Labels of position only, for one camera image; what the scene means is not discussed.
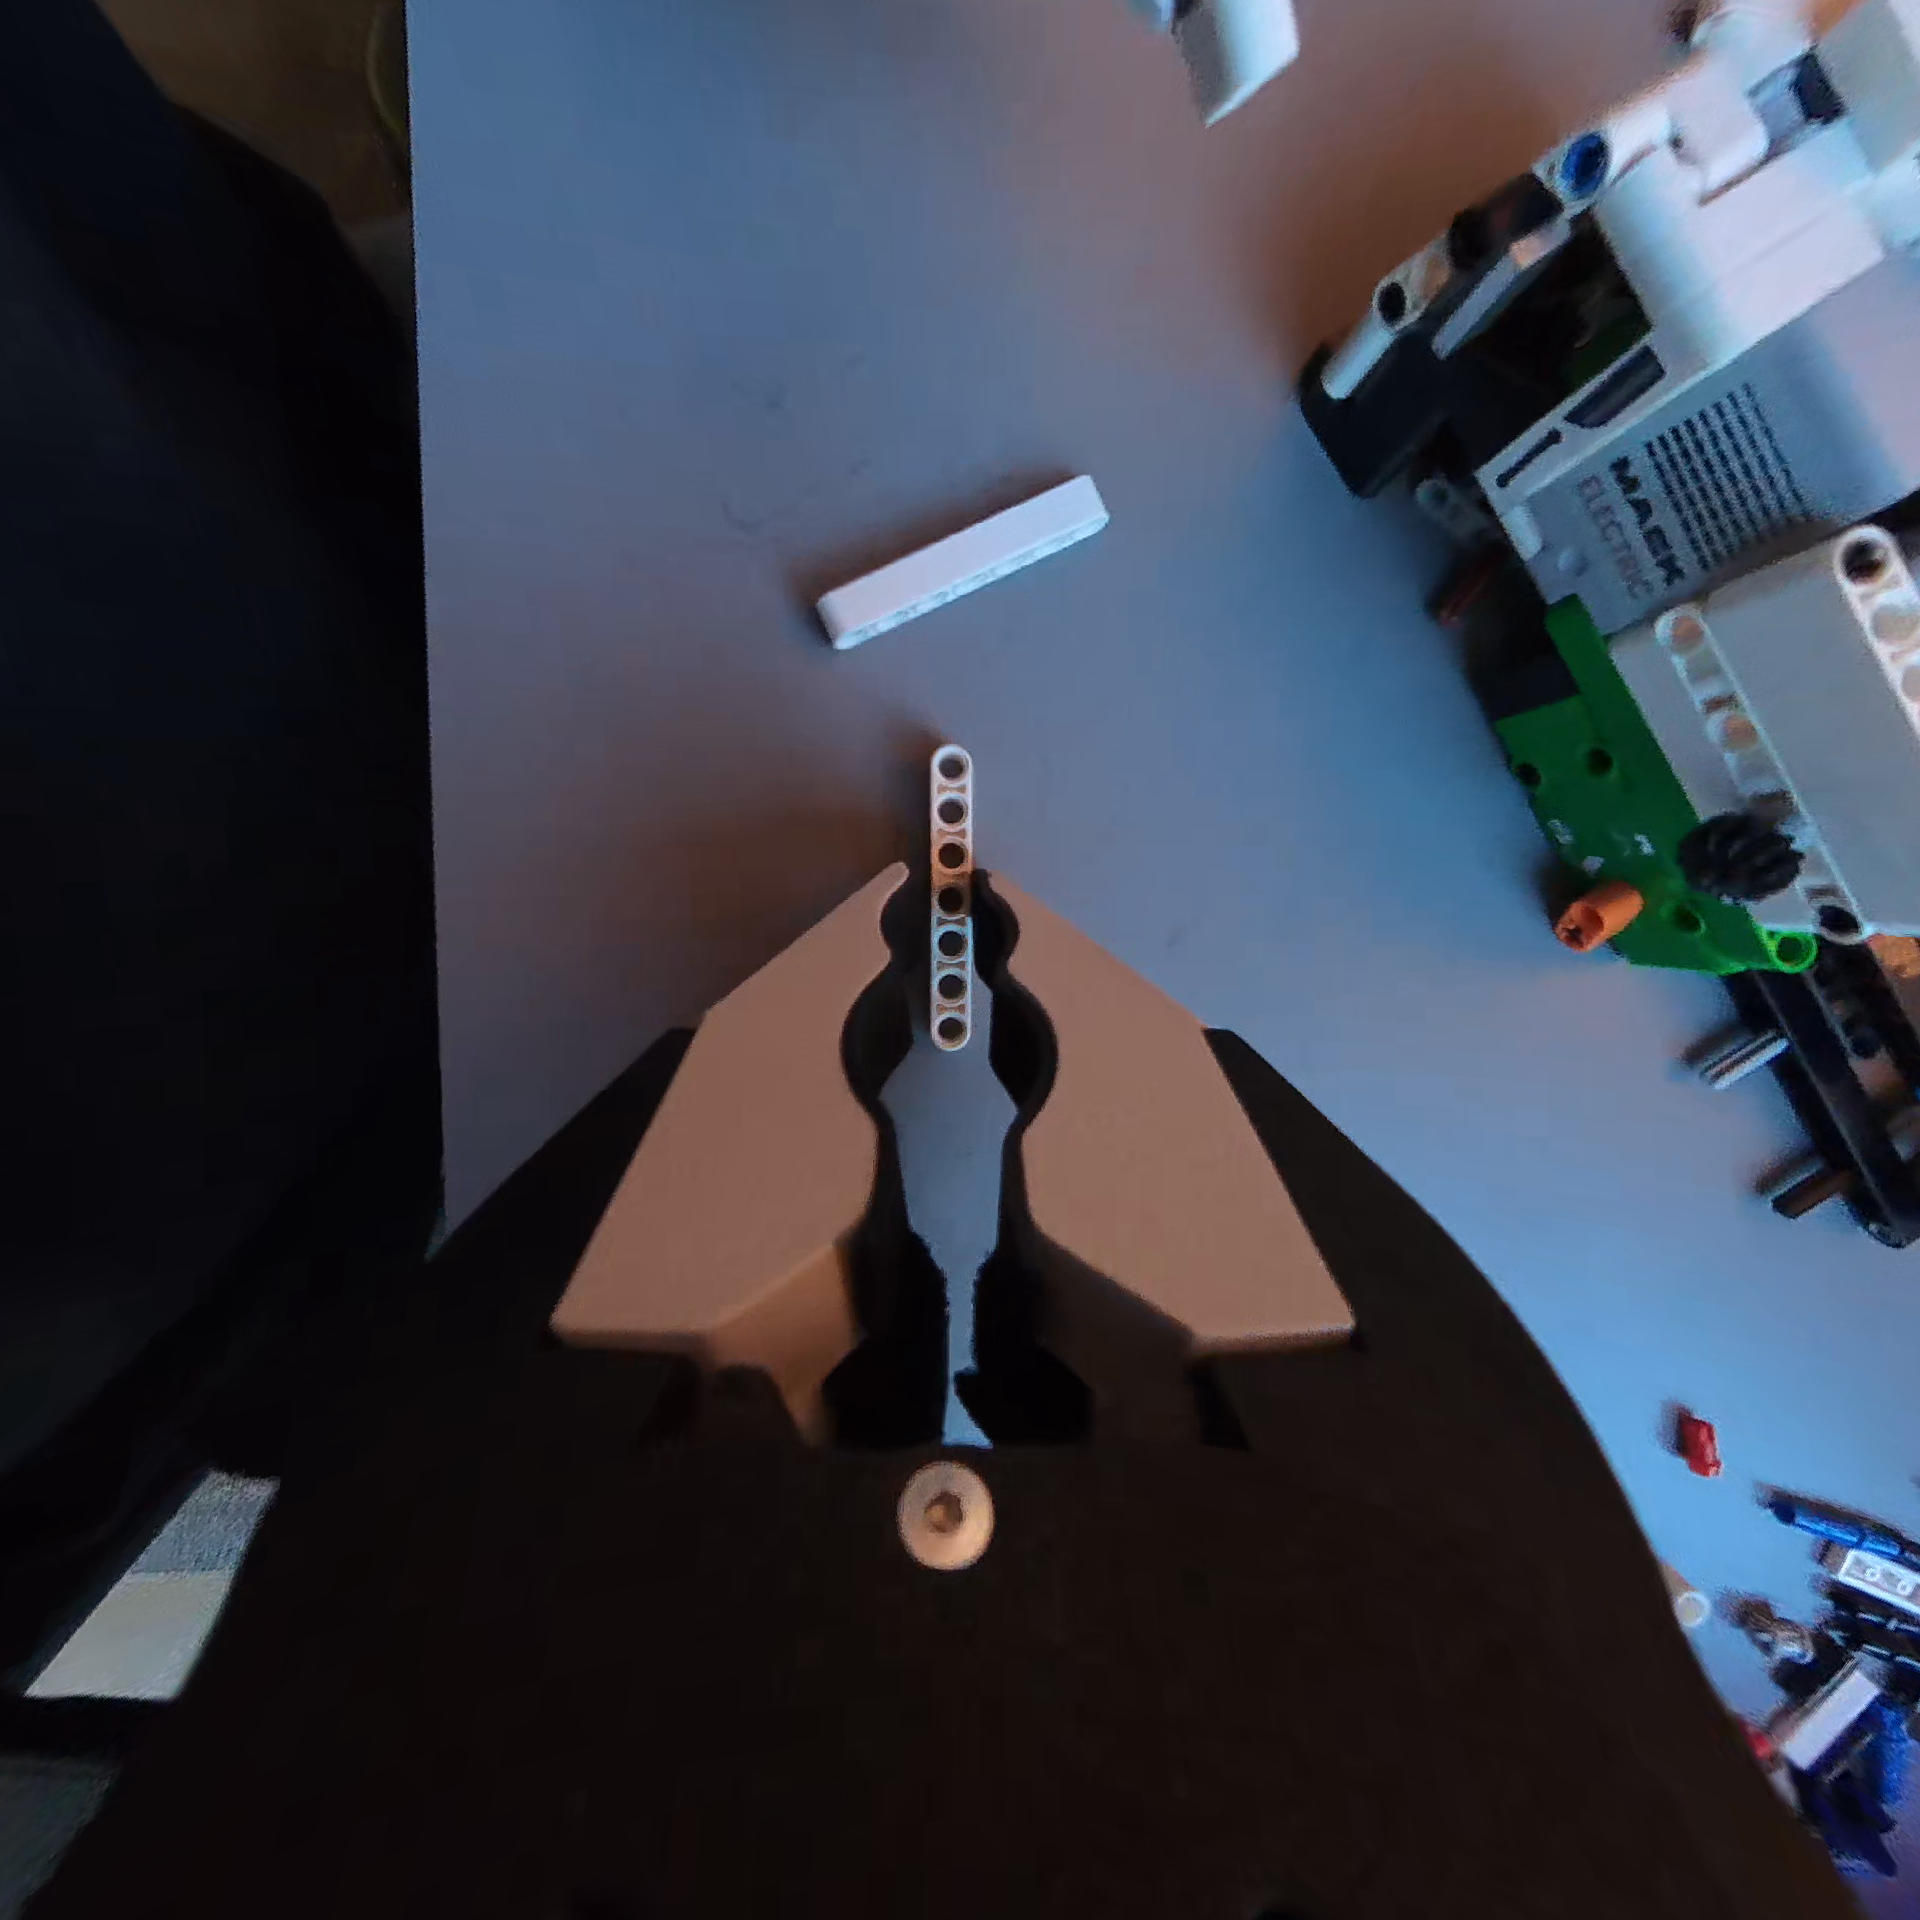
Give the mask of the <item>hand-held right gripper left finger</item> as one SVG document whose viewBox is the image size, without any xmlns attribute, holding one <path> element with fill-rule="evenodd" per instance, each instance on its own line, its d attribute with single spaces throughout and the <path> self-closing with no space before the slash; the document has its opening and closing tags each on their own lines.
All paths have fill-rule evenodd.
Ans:
<svg viewBox="0 0 1920 1920">
<path fill-rule="evenodd" d="M 925 1247 L 883 1092 L 914 1045 L 895 862 L 691 1034 L 550 1328 L 766 1376 L 805 1438 L 925 1438 Z"/>
</svg>

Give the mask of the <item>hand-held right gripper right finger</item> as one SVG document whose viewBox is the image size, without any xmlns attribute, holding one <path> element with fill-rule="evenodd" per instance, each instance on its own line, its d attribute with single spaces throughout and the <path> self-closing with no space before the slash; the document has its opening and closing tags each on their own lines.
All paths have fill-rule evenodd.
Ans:
<svg viewBox="0 0 1920 1920">
<path fill-rule="evenodd" d="M 972 1424 L 999 1449 L 1248 1449 L 1223 1365 L 1356 1320 L 1207 1024 L 1008 877 L 977 881 L 972 932 L 1012 1104 Z"/>
</svg>

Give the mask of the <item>thin white lego beam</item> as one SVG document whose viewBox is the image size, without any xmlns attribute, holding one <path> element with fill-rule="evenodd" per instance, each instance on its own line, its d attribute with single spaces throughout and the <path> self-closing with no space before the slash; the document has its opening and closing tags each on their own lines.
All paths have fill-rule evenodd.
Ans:
<svg viewBox="0 0 1920 1920">
<path fill-rule="evenodd" d="M 972 1040 L 972 756 L 944 743 L 929 762 L 929 1034 Z"/>
</svg>

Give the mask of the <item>pile of small lego pieces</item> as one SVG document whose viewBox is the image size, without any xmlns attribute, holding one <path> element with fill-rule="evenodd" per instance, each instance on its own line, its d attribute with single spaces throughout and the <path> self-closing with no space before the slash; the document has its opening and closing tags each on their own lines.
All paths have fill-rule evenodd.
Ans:
<svg viewBox="0 0 1920 1920">
<path fill-rule="evenodd" d="M 1663 1563 L 1671 1608 L 1693 1641 L 1720 1623 L 1759 1658 L 1775 1702 L 1736 1723 L 1767 1787 L 1846 1880 L 1900 1887 L 1917 1916 L 1917 1539 L 1780 1488 L 1764 1488 L 1759 1507 L 1809 1546 L 1812 1613 L 1711 1596 Z"/>
</svg>

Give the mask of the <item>lego truck model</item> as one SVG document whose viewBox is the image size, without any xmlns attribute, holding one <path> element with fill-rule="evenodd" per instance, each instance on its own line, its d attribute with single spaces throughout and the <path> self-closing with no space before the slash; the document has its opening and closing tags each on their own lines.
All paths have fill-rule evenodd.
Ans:
<svg viewBox="0 0 1920 1920">
<path fill-rule="evenodd" d="M 1713 977 L 1805 1134 L 1769 1203 L 1918 1236 L 1918 12 L 1689 4 L 1658 83 L 1462 208 L 1302 372 L 1549 844 L 1556 939 Z"/>
</svg>

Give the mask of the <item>white lego panel piece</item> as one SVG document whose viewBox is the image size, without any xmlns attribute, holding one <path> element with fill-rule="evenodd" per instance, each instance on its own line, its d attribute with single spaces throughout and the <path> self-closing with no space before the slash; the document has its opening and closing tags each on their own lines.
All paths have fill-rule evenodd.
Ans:
<svg viewBox="0 0 1920 1920">
<path fill-rule="evenodd" d="M 1207 128 L 1243 108 L 1300 52 L 1293 3 L 1140 3 L 1136 8 L 1180 50 Z"/>
</svg>

